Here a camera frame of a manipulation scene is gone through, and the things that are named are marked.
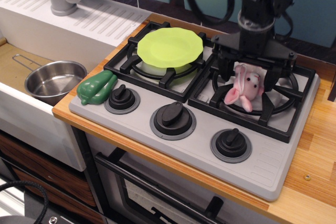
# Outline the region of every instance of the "wooden cabinet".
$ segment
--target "wooden cabinet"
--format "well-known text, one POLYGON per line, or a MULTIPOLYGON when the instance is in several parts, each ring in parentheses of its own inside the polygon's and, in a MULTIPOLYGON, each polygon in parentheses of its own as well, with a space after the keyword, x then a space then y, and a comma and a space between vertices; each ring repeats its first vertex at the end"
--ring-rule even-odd
MULTIPOLYGON (((103 223, 83 173, 48 157, 40 151, 0 131, 1 158, 20 180, 41 184, 49 200, 62 209, 94 224, 103 223)), ((27 189, 39 194, 31 187, 27 189)))

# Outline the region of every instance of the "screw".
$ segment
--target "screw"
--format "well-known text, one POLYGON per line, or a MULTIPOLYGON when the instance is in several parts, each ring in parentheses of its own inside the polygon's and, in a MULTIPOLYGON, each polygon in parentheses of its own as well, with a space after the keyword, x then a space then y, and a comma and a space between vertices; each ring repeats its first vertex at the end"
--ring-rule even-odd
POLYGON ((305 180, 306 180, 306 181, 310 181, 310 180, 311 180, 311 176, 310 176, 309 174, 306 174, 306 175, 305 175, 305 180))
POLYGON ((51 217, 49 219, 49 224, 56 224, 57 223, 57 218, 56 217, 51 217))

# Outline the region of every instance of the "metal saucepan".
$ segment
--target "metal saucepan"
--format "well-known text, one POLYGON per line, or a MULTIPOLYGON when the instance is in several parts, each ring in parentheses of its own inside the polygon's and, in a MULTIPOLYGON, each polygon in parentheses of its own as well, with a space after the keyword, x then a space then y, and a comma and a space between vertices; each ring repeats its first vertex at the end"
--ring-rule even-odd
POLYGON ((32 97, 54 106, 86 75, 86 68, 78 62, 55 61, 32 70, 25 81, 25 89, 32 97))

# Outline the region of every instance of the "wood grain surface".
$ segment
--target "wood grain surface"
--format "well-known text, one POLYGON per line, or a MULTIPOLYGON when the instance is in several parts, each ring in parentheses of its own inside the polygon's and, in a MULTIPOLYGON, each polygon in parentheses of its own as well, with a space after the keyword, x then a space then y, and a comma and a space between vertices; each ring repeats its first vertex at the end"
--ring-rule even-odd
MULTIPOLYGON (((159 23, 167 21, 173 27, 190 29, 196 33, 203 31, 207 33, 207 37, 221 33, 152 14, 131 36, 135 36, 149 20, 159 23)), ((100 72, 108 60, 126 43, 127 41, 124 41, 119 45, 88 74, 87 78, 100 72)), ((56 104, 53 113, 55 117, 74 127, 281 223, 334 224, 336 223, 336 103, 328 101, 328 95, 333 84, 336 66, 304 56, 298 57, 297 64, 316 69, 321 78, 321 84, 281 194, 273 202, 258 198, 190 165, 71 113, 68 105, 76 96, 76 88, 56 104)))
POLYGON ((17 144, 15 141, 9 139, 8 135, 1 133, 0 150, 4 155, 17 162, 21 168, 43 178, 53 186, 62 188, 89 206, 96 206, 88 182, 84 178, 73 174, 71 170, 58 166, 33 150, 28 150, 17 144))
MULTIPOLYGON (((65 208, 70 212, 73 212, 84 219, 88 220, 86 224, 104 224, 105 222, 102 220, 102 217, 97 212, 91 210, 88 207, 83 206, 77 201, 73 200, 69 196, 65 194, 60 194, 55 188, 50 186, 49 184, 44 183, 43 181, 36 179, 29 174, 22 172, 21 170, 14 168, 14 172, 18 175, 21 180, 33 181, 35 183, 40 184, 47 191, 47 196, 50 202, 57 204, 59 207, 65 208)), ((28 190, 32 191, 34 194, 42 196, 41 192, 35 187, 27 186, 28 190)))

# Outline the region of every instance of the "cabinet drawer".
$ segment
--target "cabinet drawer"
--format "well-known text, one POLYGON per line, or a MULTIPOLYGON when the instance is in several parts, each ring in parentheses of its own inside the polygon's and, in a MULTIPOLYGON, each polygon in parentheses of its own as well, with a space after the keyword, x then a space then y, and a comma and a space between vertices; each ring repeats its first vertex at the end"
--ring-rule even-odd
MULTIPOLYGON (((100 216, 100 214, 96 213, 95 211, 91 210, 88 207, 83 206, 82 204, 78 203, 77 201, 73 200, 72 198, 68 197, 65 194, 60 193, 55 188, 51 187, 50 185, 42 182, 41 180, 38 180, 34 177, 31 177, 30 175, 22 172, 21 170, 13 167, 14 172, 17 174, 17 176, 20 178, 20 180, 28 180, 33 181, 41 186, 43 186, 47 190, 48 199, 50 202, 59 205, 60 207, 63 207, 67 209, 70 212, 73 212, 86 220, 94 223, 94 224, 103 224, 103 220, 100 216)), ((37 194, 41 196, 41 193, 39 190, 37 190, 34 187, 27 187, 28 190, 32 191, 34 194, 37 194)))
POLYGON ((46 156, 40 155, 34 149, 24 146, 18 140, 2 132, 0 132, 0 150, 24 170, 31 171, 49 184, 62 188, 88 205, 96 206, 87 181, 75 175, 75 171, 49 160, 46 156))

